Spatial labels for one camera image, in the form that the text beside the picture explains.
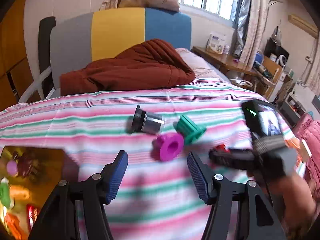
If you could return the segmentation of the person's right hand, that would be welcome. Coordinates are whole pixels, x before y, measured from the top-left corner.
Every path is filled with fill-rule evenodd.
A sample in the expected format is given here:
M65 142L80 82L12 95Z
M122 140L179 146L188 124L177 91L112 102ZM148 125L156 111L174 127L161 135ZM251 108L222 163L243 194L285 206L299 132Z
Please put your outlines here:
M287 239L303 239L315 221L317 204L305 179L296 172L269 183L273 194L283 197L284 226Z

